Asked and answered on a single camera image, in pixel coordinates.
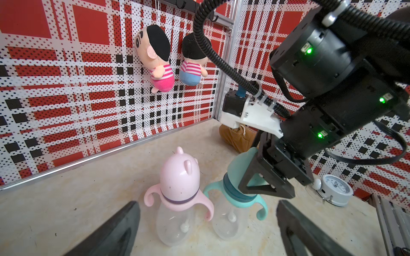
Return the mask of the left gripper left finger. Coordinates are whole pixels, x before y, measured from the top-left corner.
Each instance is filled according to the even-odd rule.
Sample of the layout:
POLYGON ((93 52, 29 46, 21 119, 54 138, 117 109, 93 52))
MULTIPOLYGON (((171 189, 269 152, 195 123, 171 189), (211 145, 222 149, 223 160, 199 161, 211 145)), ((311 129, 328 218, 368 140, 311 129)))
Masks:
POLYGON ((141 210, 138 202, 130 201, 66 255, 129 256, 140 219, 141 210))

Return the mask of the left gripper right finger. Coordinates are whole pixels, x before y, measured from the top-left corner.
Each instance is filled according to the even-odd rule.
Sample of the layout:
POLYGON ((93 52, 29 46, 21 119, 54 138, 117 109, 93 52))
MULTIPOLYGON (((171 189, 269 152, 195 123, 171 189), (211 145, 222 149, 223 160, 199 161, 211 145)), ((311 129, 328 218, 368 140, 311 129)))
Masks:
POLYGON ((279 201, 277 220, 288 256, 351 255, 287 200, 279 201))

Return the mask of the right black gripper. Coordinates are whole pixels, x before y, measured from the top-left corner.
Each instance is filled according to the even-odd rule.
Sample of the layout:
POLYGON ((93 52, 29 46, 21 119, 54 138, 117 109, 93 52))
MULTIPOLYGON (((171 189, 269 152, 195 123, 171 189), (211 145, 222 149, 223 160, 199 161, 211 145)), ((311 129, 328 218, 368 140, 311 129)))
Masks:
POLYGON ((259 130, 257 148, 240 154, 245 171, 238 183, 238 190, 245 195, 268 195, 286 199, 295 197, 290 180, 303 186, 313 184, 314 177, 308 161, 293 152, 282 139, 259 130))

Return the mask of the mint green bottle cap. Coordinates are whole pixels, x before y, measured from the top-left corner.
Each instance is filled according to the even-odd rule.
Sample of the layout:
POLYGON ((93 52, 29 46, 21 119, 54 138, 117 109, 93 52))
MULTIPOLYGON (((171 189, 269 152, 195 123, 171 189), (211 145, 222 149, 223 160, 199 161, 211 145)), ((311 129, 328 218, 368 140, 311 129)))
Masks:
MULTIPOLYGON (((246 170, 251 164, 255 155, 257 155, 258 149, 256 147, 250 148, 247 152, 243 152, 236 156, 227 168, 227 176, 233 185, 233 187, 242 194, 248 194, 254 196, 254 194, 241 192, 239 189, 240 181, 242 180, 246 170)), ((263 186, 268 183, 261 177, 260 174, 254 174, 251 180, 248 182, 248 186, 263 186)))

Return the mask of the clear baby bottle top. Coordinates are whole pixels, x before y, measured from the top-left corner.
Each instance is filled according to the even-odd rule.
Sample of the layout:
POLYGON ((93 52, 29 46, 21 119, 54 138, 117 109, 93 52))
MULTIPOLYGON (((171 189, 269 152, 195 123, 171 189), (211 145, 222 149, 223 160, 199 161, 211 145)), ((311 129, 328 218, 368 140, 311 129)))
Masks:
POLYGON ((156 221, 157 235, 167 246, 176 246, 187 240, 195 228, 195 212, 192 208, 173 211, 161 203, 156 221))

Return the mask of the clear baby bottle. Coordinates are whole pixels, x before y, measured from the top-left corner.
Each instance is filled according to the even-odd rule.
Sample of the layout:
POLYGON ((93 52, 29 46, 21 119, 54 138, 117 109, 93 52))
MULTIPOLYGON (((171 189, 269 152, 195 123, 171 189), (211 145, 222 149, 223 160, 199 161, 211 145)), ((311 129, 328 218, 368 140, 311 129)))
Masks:
POLYGON ((222 240, 235 240, 245 232, 248 218, 249 208, 237 208, 222 195, 215 203, 211 224, 222 240))
POLYGON ((173 211, 161 203, 156 221, 157 235, 167 246, 176 246, 187 240, 195 228, 195 212, 192 208, 173 211))

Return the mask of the clear baby bottle bottom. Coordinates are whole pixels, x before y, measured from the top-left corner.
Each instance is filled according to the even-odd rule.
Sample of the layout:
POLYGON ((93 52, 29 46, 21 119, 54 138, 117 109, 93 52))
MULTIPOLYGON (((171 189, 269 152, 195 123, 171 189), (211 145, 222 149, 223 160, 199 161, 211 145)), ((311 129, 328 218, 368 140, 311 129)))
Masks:
POLYGON ((248 218, 249 208, 237 208, 222 195, 215 203, 211 224, 222 240, 235 240, 245 232, 248 218))

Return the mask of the pink pig cap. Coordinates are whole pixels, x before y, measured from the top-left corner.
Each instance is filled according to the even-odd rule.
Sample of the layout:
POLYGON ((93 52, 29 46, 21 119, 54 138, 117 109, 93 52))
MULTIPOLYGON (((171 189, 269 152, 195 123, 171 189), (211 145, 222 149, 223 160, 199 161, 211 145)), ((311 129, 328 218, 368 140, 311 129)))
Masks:
POLYGON ((198 160, 185 153, 181 147, 164 163, 160 173, 162 195, 174 204, 191 200, 200 188, 198 160))

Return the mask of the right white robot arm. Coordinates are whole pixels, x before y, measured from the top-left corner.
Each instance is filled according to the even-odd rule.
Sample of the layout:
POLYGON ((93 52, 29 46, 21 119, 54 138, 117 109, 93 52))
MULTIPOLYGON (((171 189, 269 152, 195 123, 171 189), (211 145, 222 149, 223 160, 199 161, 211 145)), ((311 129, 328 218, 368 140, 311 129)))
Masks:
POLYGON ((355 165, 383 165, 406 155, 407 144, 398 132, 379 122, 393 112, 408 118, 409 94, 400 84, 410 82, 409 8, 379 18, 348 1, 319 1, 318 7, 270 54, 272 74, 286 98, 288 85, 303 95, 303 106, 291 114, 224 61, 206 41, 204 23, 221 1, 202 2, 195 14, 193 34, 202 52, 227 76, 250 93, 257 117, 259 147, 240 176, 238 199, 258 194, 293 198, 294 178, 313 182, 308 158, 337 145, 346 135, 368 123, 394 138, 399 155, 386 159, 347 159, 355 165))

